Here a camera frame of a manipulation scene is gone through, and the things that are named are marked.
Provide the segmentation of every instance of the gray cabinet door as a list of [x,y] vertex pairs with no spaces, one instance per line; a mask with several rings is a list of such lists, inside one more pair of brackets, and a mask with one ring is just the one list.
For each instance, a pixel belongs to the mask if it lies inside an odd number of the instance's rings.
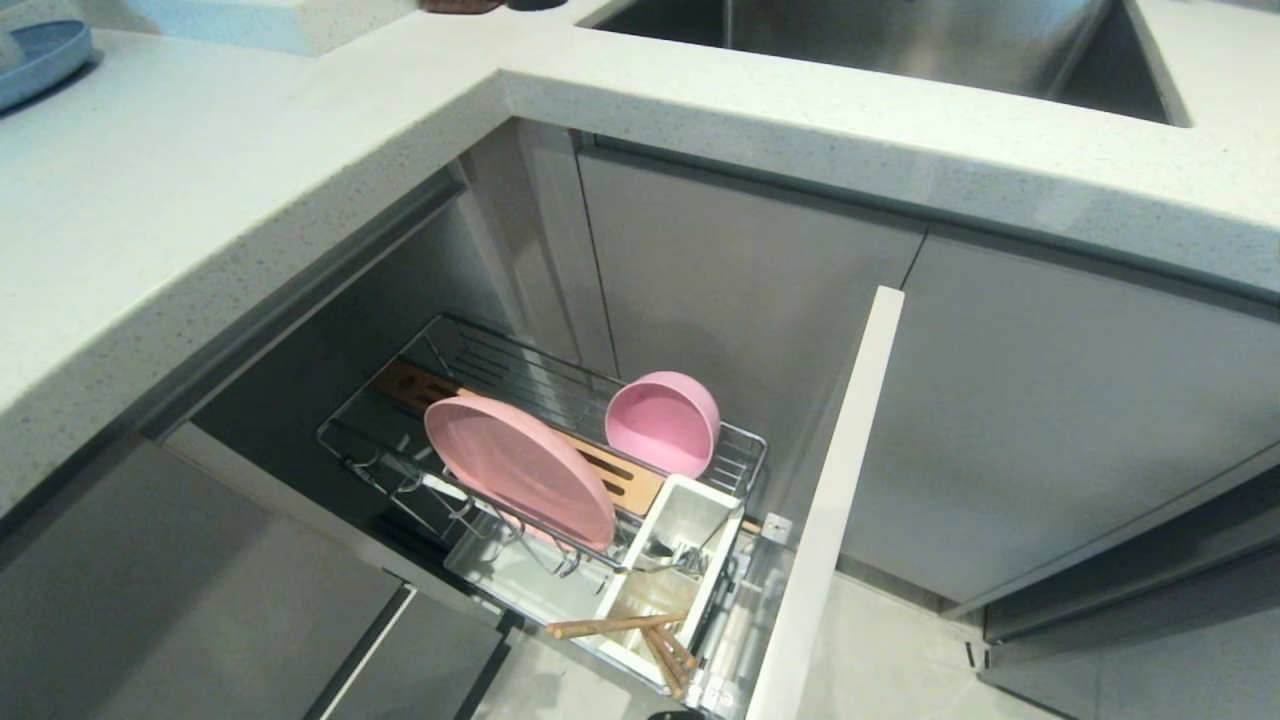
[[993,242],[938,228],[920,250],[844,542],[960,603],[1225,492],[1280,441],[1265,313]]
[[617,152],[580,167],[623,379],[701,380],[722,418],[771,443],[751,510],[803,520],[850,348],[924,224]]
[[302,717],[398,587],[142,443],[0,574],[0,717]]

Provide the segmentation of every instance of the dish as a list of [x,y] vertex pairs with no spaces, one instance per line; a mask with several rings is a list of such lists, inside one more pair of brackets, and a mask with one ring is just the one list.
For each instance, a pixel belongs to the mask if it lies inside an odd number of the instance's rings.
[[716,454],[719,407],[700,382],[684,373],[649,373],[613,396],[604,436],[622,452],[696,478]]
[[27,59],[0,74],[0,110],[31,100],[67,79],[88,60],[93,40],[79,20],[41,23],[13,31]]
[[591,550],[613,542],[613,502],[604,483],[538,418],[506,402],[462,396],[433,404],[424,423],[435,451],[463,484]]

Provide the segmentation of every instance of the open cabinet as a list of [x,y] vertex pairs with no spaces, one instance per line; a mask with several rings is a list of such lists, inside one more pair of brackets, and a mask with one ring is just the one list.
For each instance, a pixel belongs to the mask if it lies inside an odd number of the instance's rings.
[[[445,392],[462,386],[489,393],[577,439],[603,442],[593,418],[620,387],[614,346],[644,338],[617,337],[626,327],[617,323],[611,341],[577,173],[570,133],[500,128],[353,238],[305,287],[276,299],[155,434],[173,452],[456,607],[479,602],[545,624],[607,616],[614,607],[644,611],[660,606],[649,600],[664,593],[684,597],[703,609],[678,628],[699,661],[684,702],[717,717],[792,717],[901,292],[856,286],[869,313],[828,318],[840,331],[833,337],[849,340],[822,377],[806,378],[823,388],[805,395],[804,414],[818,420],[796,423],[777,441],[805,452],[773,457],[765,445],[774,438],[727,424],[712,470],[691,489],[668,483],[659,493],[649,512],[723,512],[714,542],[704,543],[714,559],[691,583],[667,573],[655,584],[662,575],[632,571],[628,552],[645,543],[646,524],[660,525],[663,516],[646,523],[645,514],[620,510],[614,544],[596,553],[518,536],[524,528],[509,537],[511,524],[475,501],[508,509],[468,497],[431,465],[438,459],[420,416],[403,402],[398,413],[385,411],[394,402],[378,378],[408,363],[445,380]],[[488,374],[466,370],[468,351]],[[710,389],[724,407],[740,404],[732,389]],[[413,484],[402,492],[406,480]],[[786,497],[786,506],[773,497]],[[628,657],[637,655],[634,639],[576,642],[662,692],[652,665]]]

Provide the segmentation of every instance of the pull-out drawer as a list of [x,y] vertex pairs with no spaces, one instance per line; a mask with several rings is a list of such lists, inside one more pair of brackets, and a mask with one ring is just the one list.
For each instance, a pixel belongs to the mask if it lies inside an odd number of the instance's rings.
[[[699,656],[687,705],[726,719],[777,720],[795,716],[854,501],[902,300],[902,293],[891,288],[882,287],[876,293],[859,347],[851,350],[854,360],[847,383],[844,392],[835,392],[829,401],[828,418],[833,420],[829,443],[822,447],[820,439],[814,442],[814,452],[824,452],[826,456],[808,516],[788,519],[767,515],[759,519],[759,527],[749,520],[737,530],[730,561],[707,598],[708,611],[695,632],[687,635]],[[861,319],[851,318],[850,322]],[[339,380],[349,380],[352,369],[342,363],[329,363],[326,356],[316,352],[321,346],[303,343],[302,347],[308,351],[306,357],[312,369],[333,364],[334,382],[342,384]],[[260,363],[269,365],[271,359],[268,356]],[[454,606],[466,605],[468,601],[451,589],[460,583],[483,600],[494,600],[495,594],[500,594],[486,592],[479,578],[468,585],[467,578],[444,570],[443,562],[433,565],[421,559],[408,560],[404,547],[394,538],[375,539],[367,528],[357,529],[358,523],[352,516],[358,512],[351,510],[344,498],[325,496],[328,491],[323,480],[333,474],[351,487],[358,487],[358,483],[335,459],[319,450],[312,437],[317,425],[310,423],[302,410],[305,405],[332,410],[335,405],[333,397],[315,397],[312,392],[316,387],[328,386],[292,382],[291,366],[298,365],[282,363],[282,370],[265,372],[256,386],[253,382],[239,389],[234,383],[229,386],[224,392],[238,392],[246,398],[239,405],[244,409],[239,418],[236,416],[238,405],[224,402],[179,424],[168,434],[165,445],[259,502],[298,518],[348,546],[366,561],[406,578],[438,600]],[[242,427],[237,427],[238,420]],[[289,471],[294,477],[288,480],[274,477],[283,474],[285,462],[293,462]],[[786,480],[783,477],[769,478],[769,482]],[[556,588],[558,580],[545,575],[544,587]],[[590,580],[591,575],[586,571],[566,579],[584,587],[591,585]],[[552,596],[558,591],[526,591],[532,593],[534,601],[545,600],[553,609],[550,612],[554,612],[556,598]],[[590,592],[603,593],[604,583],[595,583]],[[580,618],[598,612],[602,597],[589,596],[591,602],[575,612],[581,612]],[[509,600],[506,602],[518,605]],[[536,621],[550,618],[547,611],[532,607],[515,610]]]

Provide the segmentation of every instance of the pink bowl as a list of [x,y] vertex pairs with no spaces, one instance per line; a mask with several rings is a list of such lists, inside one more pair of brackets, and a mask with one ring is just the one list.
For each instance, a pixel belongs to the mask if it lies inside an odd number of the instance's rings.
[[719,407],[684,373],[649,373],[620,389],[604,415],[609,445],[668,473],[696,478],[719,439]]
[[593,550],[613,542],[609,491],[582,455],[538,418],[488,397],[460,396],[433,404],[424,421],[435,451],[463,484]]

